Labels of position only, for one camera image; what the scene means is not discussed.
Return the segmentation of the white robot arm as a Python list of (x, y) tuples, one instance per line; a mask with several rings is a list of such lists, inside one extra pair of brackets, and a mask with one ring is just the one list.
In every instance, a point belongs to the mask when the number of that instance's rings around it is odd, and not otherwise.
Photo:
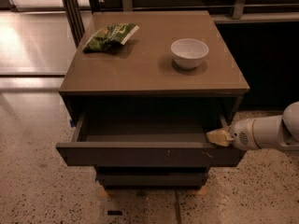
[(206, 136), (210, 143), (222, 147), (271, 148), (299, 156), (299, 102), (288, 105), (281, 115), (242, 119), (234, 125), (210, 131)]

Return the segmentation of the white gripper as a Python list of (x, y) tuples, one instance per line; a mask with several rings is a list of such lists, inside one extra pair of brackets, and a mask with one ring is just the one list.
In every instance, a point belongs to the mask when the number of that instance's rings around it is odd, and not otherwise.
[(207, 140), (215, 145), (228, 147), (233, 143), (234, 147), (241, 150), (258, 149), (253, 136), (253, 124), (255, 119), (242, 119), (228, 128), (210, 131), (206, 134)]

